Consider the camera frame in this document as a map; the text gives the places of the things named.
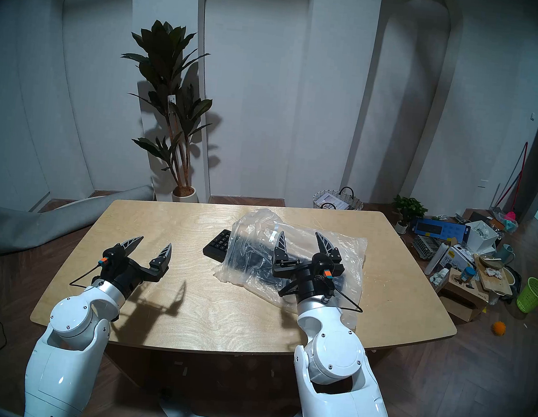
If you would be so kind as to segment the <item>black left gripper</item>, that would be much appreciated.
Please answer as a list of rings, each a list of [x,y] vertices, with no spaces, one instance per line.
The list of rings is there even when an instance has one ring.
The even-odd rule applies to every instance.
[[[98,262],[102,271],[99,276],[93,278],[93,285],[97,286],[100,280],[108,282],[116,287],[125,298],[129,298],[140,284],[160,281],[169,269],[172,244],[169,243],[156,258],[150,261],[149,268],[144,268],[128,258],[143,238],[144,236],[134,237],[104,250]]]

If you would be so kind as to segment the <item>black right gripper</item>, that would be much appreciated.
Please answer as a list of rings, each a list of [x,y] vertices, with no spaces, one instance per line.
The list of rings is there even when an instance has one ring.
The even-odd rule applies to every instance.
[[[279,297],[295,295],[298,304],[311,298],[318,298],[324,305],[332,300],[335,291],[334,276],[340,276],[345,269],[339,249],[320,232],[315,232],[315,235],[319,252],[313,255],[310,262],[300,262],[289,257],[285,233],[279,233],[271,272],[276,278],[290,280],[278,290]]]

